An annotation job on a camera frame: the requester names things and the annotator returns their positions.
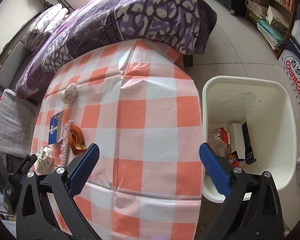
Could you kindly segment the orange peel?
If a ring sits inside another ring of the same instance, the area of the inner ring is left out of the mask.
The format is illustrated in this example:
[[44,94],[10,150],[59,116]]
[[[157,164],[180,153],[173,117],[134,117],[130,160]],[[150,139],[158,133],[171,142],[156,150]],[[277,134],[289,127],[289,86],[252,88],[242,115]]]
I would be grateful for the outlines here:
[[70,125],[69,141],[72,153],[78,155],[87,149],[82,130],[74,124]]

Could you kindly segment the torn red noodle cup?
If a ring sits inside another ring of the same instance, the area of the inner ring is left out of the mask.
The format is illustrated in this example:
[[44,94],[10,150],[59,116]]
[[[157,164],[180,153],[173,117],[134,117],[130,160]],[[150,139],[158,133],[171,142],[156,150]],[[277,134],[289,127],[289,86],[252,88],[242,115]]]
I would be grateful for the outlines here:
[[207,142],[217,155],[226,154],[231,150],[230,135],[224,127],[210,129]]

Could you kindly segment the white trash bin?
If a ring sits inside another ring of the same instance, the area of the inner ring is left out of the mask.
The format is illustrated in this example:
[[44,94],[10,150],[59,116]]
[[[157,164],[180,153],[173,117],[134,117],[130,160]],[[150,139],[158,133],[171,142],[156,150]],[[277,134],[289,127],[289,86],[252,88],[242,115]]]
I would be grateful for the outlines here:
[[292,102],[275,81],[236,76],[211,78],[202,91],[203,141],[213,129],[247,123],[256,162],[240,166],[247,173],[269,171],[278,191],[295,172],[296,125]]

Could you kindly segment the white green paper cup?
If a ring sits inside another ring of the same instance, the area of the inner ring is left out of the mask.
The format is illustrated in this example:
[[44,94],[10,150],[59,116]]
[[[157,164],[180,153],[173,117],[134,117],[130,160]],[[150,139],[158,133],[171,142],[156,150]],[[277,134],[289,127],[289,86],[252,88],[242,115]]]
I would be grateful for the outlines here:
[[49,173],[50,166],[53,164],[53,154],[49,145],[44,145],[36,154],[37,160],[34,169],[41,175]]

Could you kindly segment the grey plaid covered furniture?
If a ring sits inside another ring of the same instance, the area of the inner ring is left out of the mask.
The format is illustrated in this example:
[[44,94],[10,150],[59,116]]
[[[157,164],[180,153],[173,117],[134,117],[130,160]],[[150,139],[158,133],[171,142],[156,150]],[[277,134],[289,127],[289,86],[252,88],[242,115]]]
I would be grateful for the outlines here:
[[25,158],[30,154],[36,105],[5,89],[0,99],[0,153]]

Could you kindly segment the blue white carton box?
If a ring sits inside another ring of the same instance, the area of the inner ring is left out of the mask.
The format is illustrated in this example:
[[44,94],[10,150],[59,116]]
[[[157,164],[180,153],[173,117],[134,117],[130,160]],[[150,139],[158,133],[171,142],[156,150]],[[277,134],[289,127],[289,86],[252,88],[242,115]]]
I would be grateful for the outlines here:
[[232,151],[237,151],[239,163],[251,165],[256,162],[250,141],[247,123],[232,123],[230,125],[230,145]]

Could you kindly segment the crumpled paper ball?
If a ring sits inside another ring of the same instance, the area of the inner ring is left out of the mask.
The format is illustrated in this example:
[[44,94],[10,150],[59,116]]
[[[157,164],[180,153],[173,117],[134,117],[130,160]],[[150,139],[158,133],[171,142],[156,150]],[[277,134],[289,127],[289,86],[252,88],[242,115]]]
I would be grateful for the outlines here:
[[69,84],[61,93],[61,101],[64,104],[71,104],[78,94],[78,86],[76,83]]

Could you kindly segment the dark bed headboard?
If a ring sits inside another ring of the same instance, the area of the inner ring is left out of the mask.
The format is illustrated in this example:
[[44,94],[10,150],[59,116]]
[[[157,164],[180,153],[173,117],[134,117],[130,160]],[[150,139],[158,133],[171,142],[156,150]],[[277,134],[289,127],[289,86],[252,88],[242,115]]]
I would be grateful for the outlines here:
[[0,54],[0,91],[9,88],[14,90],[30,62],[32,52],[26,48],[27,31],[34,20],[41,14],[37,13],[28,20],[12,37]]

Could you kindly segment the orange checkered tablecloth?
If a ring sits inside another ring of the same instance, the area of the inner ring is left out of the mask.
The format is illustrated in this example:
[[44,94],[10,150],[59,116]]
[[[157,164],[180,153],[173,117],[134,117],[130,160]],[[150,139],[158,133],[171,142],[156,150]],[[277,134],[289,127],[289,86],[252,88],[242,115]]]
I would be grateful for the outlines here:
[[[32,152],[64,111],[100,159],[75,202],[103,239],[193,239],[202,198],[202,117],[194,81],[172,47],[146,39],[92,50],[54,75]],[[71,104],[61,101],[76,83]]]

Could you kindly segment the folded floral quilt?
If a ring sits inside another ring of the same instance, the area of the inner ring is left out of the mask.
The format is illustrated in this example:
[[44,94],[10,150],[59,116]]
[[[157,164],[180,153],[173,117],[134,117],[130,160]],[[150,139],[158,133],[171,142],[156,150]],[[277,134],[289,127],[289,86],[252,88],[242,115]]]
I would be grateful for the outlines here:
[[27,30],[25,47],[29,51],[37,51],[61,25],[68,12],[58,3],[40,14]]

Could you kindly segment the lower Ganten water box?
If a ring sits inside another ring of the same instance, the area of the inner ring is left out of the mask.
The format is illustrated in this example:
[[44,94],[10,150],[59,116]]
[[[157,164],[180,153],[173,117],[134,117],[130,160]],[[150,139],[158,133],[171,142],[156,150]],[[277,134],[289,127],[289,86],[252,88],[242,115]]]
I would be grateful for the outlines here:
[[290,35],[278,59],[300,116],[300,44]]

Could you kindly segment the purple patterned bedspread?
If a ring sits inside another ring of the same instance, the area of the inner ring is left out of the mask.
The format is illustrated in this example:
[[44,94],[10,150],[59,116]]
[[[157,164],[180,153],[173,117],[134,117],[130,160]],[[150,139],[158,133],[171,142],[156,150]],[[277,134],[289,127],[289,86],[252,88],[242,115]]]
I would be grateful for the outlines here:
[[35,52],[14,92],[29,98],[73,59],[136,38],[162,42],[184,55],[203,55],[216,22],[216,12],[204,0],[91,0]]

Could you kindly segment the wooden bookshelf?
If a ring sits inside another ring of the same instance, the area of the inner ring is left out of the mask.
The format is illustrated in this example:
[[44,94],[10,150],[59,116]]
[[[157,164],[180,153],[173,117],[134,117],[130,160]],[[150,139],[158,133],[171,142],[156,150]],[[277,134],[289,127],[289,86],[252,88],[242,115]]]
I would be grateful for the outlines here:
[[279,56],[294,27],[296,0],[247,0],[246,16],[254,21],[258,30]]

